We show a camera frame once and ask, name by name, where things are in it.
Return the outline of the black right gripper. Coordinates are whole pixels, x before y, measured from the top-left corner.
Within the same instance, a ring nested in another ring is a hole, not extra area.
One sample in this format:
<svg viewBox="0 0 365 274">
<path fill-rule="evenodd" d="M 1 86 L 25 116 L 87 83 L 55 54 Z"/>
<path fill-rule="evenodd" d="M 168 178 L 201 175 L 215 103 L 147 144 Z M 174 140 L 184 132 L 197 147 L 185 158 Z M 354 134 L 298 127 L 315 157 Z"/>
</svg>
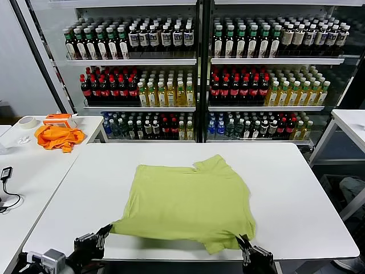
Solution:
<svg viewBox="0 0 365 274">
<path fill-rule="evenodd" d="M 242 273 L 276 273 L 273 254 L 264 248 L 251 245 L 246 235 L 236 236 L 242 251 Z"/>
</svg>

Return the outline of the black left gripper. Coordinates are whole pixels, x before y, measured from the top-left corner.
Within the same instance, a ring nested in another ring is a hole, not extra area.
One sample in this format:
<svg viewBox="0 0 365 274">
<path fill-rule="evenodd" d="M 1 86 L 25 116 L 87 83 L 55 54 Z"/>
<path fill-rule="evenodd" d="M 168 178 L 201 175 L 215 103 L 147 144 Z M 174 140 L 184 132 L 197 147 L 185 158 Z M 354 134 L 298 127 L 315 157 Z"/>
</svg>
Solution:
<svg viewBox="0 0 365 274">
<path fill-rule="evenodd" d="M 87 233 L 77 237 L 74 240 L 74 259 L 76 261 L 102 259 L 104 256 L 105 241 L 112 227 L 112 225 L 107 225 L 95 233 Z"/>
</svg>

